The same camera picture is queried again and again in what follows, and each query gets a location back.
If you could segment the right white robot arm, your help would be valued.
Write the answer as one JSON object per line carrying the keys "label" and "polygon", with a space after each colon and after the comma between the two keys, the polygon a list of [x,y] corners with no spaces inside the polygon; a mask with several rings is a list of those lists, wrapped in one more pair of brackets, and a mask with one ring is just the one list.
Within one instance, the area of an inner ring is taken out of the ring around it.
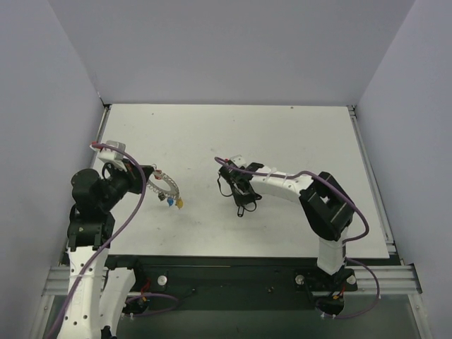
{"label": "right white robot arm", "polygon": [[230,187],[229,197],[237,206],[237,216],[254,212],[264,195],[298,203],[310,228],[319,238],[316,265],[326,276],[333,292],[343,293],[356,283],[354,273],[345,267],[345,238],[354,210],[349,196],[327,172],[288,174],[261,163],[247,164],[240,155],[228,160],[216,157],[221,164],[218,177]]}

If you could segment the key with black tag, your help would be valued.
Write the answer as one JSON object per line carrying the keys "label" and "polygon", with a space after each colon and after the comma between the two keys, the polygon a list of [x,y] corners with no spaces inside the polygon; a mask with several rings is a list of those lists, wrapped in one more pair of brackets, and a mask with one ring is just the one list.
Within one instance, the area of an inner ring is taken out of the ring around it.
{"label": "key with black tag", "polygon": [[245,212],[252,213],[257,209],[256,202],[240,203],[237,205],[237,216],[242,218]]}

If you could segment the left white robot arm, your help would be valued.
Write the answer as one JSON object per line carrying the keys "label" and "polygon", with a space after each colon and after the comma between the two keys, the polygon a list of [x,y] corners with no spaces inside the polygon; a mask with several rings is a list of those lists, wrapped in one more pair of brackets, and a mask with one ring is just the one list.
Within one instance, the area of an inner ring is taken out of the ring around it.
{"label": "left white robot arm", "polygon": [[58,338],[115,338],[126,296],[138,290],[145,273],[135,266],[115,268],[103,277],[115,220],[113,207],[127,194],[142,194],[154,169],[124,160],[120,168],[106,163],[108,178],[82,169],[71,179],[75,201],[69,217],[69,287],[50,335]]}

